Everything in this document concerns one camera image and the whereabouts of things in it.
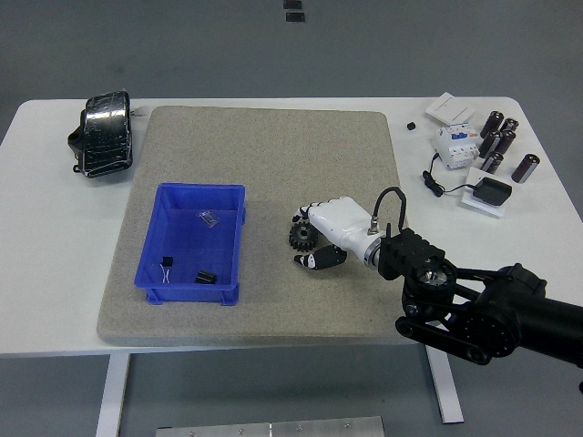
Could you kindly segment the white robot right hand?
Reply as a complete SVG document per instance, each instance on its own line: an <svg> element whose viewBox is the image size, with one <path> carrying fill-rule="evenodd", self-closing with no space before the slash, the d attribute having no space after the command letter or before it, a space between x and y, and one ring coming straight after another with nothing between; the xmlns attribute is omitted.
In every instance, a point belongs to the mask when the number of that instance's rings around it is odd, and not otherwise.
<svg viewBox="0 0 583 437"><path fill-rule="evenodd" d="M313 202L291 219L289 242L299 251L294 261L322 270L346 261L350 252L368 269L377 269L383 232L370 233L372 216L350 197Z"/></svg>

